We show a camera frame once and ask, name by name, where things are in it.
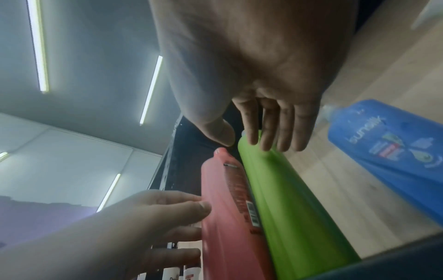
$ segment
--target green bottle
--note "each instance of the green bottle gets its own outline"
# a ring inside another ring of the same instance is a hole
[[[238,147],[278,279],[302,279],[360,261],[282,153],[264,152],[246,136]]]

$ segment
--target fingernail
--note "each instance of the fingernail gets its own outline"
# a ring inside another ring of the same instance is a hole
[[[211,210],[212,210],[211,203],[209,203],[209,202],[207,202],[207,201],[200,201],[199,203],[200,203],[200,205],[202,206],[203,211],[204,211],[205,213],[209,213],[209,212],[211,212]]]

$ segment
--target barcode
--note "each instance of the barcode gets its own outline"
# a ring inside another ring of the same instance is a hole
[[[248,206],[249,216],[251,217],[252,225],[260,227],[260,222],[258,221],[258,216],[257,212],[255,211],[254,204],[246,200],[246,205]]]

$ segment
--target wooden surface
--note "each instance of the wooden surface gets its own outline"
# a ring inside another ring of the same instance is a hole
[[[356,34],[325,103],[373,98],[443,123],[443,20],[410,29],[427,2],[386,0]],[[361,257],[442,230],[335,148],[327,129],[287,158]]]

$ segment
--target brand logo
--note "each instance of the brand logo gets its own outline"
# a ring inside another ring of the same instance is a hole
[[[357,144],[357,142],[363,138],[363,136],[370,131],[371,129],[373,129],[374,127],[376,127],[377,125],[379,125],[380,123],[382,123],[384,120],[386,120],[385,118],[382,118],[380,116],[378,117],[370,117],[368,119],[368,121],[365,123],[364,126],[360,127],[357,130],[357,133],[352,136],[351,138],[347,139],[350,143],[352,144]]]

